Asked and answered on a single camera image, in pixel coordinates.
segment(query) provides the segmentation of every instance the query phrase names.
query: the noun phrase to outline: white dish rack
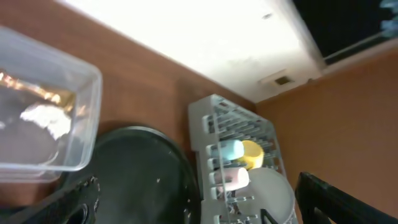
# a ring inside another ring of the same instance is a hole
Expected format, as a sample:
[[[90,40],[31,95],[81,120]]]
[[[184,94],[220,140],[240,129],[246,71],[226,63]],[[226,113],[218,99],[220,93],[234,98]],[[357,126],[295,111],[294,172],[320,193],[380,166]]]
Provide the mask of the white dish rack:
[[[219,157],[214,158],[207,149],[219,149],[220,141],[227,139],[252,140],[262,146],[265,152],[263,167],[275,169],[286,176],[272,123],[218,95],[190,104],[188,115],[191,147],[197,155],[198,183],[203,199],[201,223],[250,223],[250,220],[260,218],[254,214],[235,215],[229,212],[231,205],[236,202],[251,203],[254,197],[227,195],[224,168],[242,164],[219,162],[222,161],[221,151],[218,150]],[[221,171],[222,184],[212,184],[217,168]],[[224,189],[223,194],[218,192],[220,187]],[[295,213],[289,223],[298,223]]]

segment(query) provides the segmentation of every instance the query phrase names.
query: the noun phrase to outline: brown table surface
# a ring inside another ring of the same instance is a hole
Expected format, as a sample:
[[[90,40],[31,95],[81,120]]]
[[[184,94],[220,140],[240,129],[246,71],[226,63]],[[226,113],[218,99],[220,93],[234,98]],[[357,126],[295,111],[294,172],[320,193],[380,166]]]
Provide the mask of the brown table surface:
[[[187,106],[213,93],[254,111],[253,103],[52,1],[2,0],[0,25],[96,65],[103,74],[99,133],[142,123],[190,152]],[[54,184],[1,184],[0,206],[28,205]]]

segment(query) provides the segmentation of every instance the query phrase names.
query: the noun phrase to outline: plastic bin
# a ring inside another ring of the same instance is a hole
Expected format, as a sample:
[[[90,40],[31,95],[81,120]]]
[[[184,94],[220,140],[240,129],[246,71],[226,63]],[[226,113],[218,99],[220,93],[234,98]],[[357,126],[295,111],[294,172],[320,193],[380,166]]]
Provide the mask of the plastic bin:
[[[101,88],[95,66],[0,27],[0,182],[50,182],[84,168]]]

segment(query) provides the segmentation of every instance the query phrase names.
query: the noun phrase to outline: black round tray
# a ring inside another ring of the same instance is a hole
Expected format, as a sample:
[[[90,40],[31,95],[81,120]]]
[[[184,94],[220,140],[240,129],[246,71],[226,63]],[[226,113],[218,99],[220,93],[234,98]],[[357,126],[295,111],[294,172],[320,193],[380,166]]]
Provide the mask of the black round tray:
[[[130,126],[100,136],[84,169],[62,175],[68,185],[97,176],[96,224],[200,223],[200,193],[187,158],[167,136]]]

